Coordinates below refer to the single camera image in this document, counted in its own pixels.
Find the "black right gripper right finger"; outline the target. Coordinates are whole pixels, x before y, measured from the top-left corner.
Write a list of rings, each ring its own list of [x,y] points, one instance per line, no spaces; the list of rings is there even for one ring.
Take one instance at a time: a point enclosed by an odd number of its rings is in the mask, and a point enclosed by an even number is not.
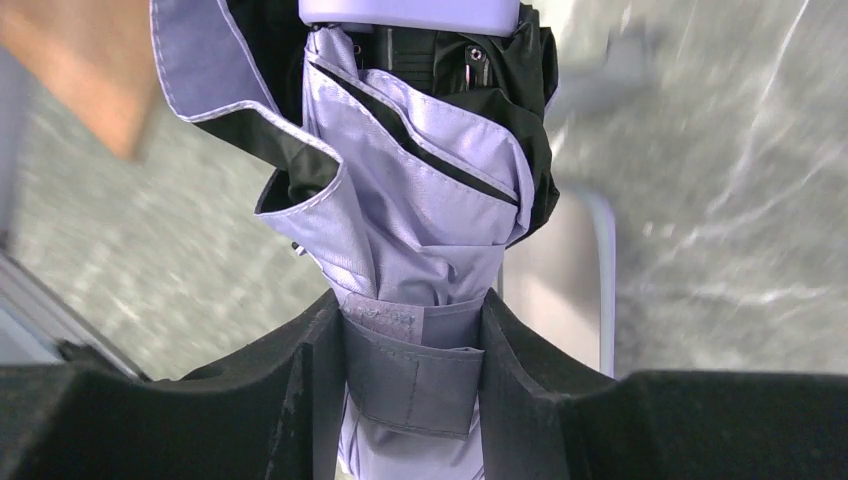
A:
[[[615,380],[484,301],[489,479],[843,479],[847,380],[648,370]]]

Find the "purple folding umbrella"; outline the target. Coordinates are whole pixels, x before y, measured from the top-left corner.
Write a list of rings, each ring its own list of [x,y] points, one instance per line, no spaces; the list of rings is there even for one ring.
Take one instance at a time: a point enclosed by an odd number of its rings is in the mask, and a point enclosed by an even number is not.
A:
[[[533,7],[482,1],[153,1],[168,105],[274,167],[256,215],[319,266],[345,317],[338,454],[358,479],[484,477],[478,332],[508,247],[559,194],[543,126],[556,43]]]

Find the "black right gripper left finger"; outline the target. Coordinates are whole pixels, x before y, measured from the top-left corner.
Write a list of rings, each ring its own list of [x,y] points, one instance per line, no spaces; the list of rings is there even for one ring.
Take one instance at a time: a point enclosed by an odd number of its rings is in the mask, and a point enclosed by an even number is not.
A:
[[[179,380],[89,360],[1,371],[5,479],[331,479],[344,403],[342,318],[325,293]]]

